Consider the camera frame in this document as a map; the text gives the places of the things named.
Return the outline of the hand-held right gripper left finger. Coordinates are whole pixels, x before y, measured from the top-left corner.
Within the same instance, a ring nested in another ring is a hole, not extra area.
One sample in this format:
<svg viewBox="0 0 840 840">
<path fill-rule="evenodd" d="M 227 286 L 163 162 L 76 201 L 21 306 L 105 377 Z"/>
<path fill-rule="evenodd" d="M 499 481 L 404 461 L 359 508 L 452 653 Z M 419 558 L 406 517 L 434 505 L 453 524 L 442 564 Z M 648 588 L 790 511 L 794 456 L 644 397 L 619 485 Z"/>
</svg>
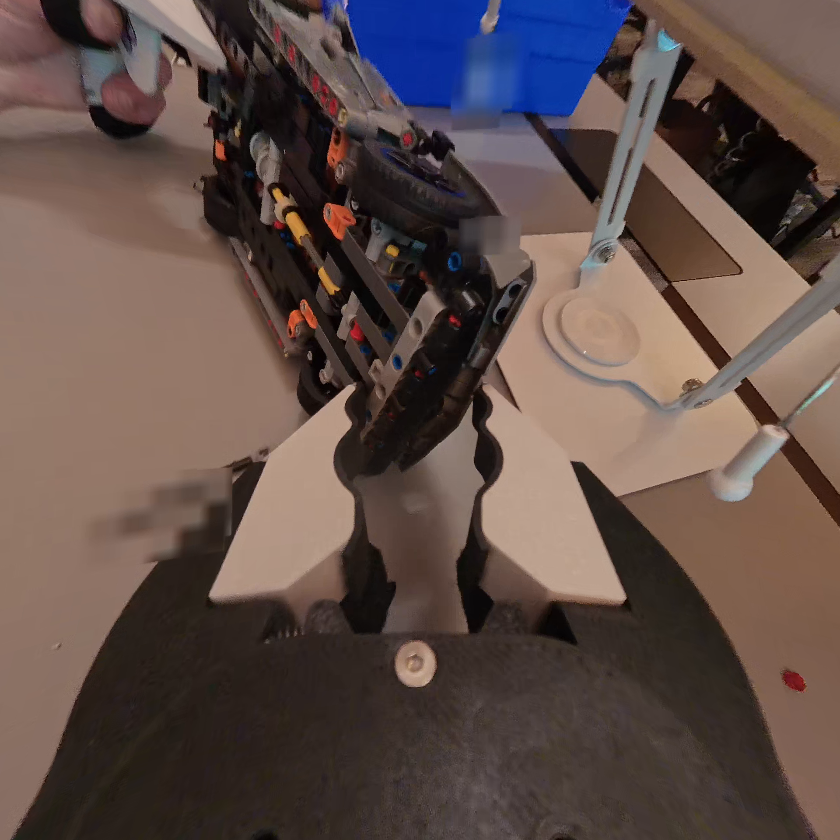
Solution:
<svg viewBox="0 0 840 840">
<path fill-rule="evenodd" d="M 396 593 L 369 538 L 355 479 L 366 391 L 346 386 L 271 451 L 208 597 L 272 601 L 303 625 L 336 602 L 358 634 L 378 634 Z"/>
</svg>

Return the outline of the person's left hand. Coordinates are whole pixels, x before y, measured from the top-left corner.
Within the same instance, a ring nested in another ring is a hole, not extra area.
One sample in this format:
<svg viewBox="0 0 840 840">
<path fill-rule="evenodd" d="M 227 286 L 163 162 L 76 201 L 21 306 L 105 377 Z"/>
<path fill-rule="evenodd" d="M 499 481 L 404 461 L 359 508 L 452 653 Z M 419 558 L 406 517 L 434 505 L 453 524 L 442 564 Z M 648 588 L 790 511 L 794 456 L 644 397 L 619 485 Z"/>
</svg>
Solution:
<svg viewBox="0 0 840 840">
<path fill-rule="evenodd" d="M 103 107 L 117 120 L 154 125 L 165 110 L 172 67 L 161 59 L 159 89 L 151 97 L 126 72 L 101 88 Z M 1 112 L 88 110 L 76 50 L 49 27 L 40 2 L 1 2 Z"/>
</svg>

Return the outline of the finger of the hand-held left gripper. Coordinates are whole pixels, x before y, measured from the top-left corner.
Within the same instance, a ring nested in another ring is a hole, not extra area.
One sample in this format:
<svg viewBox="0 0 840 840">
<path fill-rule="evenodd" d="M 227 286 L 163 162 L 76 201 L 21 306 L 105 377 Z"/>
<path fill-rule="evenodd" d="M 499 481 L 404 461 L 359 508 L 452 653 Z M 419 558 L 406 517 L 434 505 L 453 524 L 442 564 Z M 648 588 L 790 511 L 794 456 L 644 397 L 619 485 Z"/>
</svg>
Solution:
<svg viewBox="0 0 840 840">
<path fill-rule="evenodd" d="M 225 67 L 214 31 L 193 1 L 121 1 L 129 34 L 121 46 L 129 72 L 151 72 L 166 36 L 208 69 Z"/>
</svg>

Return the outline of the blue plastic bin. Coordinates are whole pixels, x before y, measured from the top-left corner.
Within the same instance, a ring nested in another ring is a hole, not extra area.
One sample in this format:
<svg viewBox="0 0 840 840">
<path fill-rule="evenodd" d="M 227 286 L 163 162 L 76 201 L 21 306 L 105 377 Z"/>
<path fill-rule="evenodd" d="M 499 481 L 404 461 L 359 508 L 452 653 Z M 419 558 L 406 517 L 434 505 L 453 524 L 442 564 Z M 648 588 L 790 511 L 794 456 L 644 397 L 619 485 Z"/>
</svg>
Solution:
<svg viewBox="0 0 840 840">
<path fill-rule="evenodd" d="M 406 105 L 448 108 L 462 77 L 467 43 L 487 2 L 350 1 L 362 56 Z M 632 2 L 500 3 L 497 32 L 516 50 L 514 112 L 572 114 L 606 56 Z"/>
</svg>

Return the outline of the white metal book stand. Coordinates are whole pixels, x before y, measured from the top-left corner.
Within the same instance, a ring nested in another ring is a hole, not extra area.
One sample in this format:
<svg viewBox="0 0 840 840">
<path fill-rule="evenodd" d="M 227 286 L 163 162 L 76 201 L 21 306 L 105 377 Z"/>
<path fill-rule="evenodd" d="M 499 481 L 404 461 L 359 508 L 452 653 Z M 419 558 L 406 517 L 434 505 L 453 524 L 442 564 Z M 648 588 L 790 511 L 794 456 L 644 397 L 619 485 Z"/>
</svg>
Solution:
<svg viewBox="0 0 840 840">
<path fill-rule="evenodd" d="M 519 410 L 618 496 L 708 472 L 740 501 L 791 426 L 838 382 L 838 364 L 775 423 L 757 425 L 735 391 L 838 308 L 838 257 L 819 281 L 718 368 L 618 236 L 637 192 L 681 49 L 652 8 L 593 233 L 523 236 L 535 265 L 500 352 Z"/>
</svg>

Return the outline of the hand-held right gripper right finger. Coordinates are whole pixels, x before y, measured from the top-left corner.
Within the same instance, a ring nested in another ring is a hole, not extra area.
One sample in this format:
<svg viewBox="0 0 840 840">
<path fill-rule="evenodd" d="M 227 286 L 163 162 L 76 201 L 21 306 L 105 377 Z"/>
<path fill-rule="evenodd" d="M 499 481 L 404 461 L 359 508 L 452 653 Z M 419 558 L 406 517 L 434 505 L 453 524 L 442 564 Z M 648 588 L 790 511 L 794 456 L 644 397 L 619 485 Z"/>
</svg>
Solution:
<svg viewBox="0 0 840 840">
<path fill-rule="evenodd" d="M 565 605 L 621 610 L 623 584 L 565 450 L 493 387 L 472 403 L 482 479 L 456 564 L 467 629 L 526 633 Z"/>
</svg>

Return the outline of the lego car model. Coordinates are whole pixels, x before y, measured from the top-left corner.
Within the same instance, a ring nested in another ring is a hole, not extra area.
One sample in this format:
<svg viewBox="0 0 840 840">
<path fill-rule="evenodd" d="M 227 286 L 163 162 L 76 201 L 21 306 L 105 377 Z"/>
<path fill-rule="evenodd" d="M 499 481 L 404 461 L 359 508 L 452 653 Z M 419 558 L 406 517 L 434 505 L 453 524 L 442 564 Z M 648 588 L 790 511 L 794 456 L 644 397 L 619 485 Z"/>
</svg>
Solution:
<svg viewBox="0 0 840 840">
<path fill-rule="evenodd" d="M 302 357 L 304 410 L 360 386 L 359 471 L 409 469 L 469 410 L 535 265 L 449 137 L 362 57 L 342 6 L 196 7 L 224 58 L 197 72 L 205 220 Z"/>
</svg>

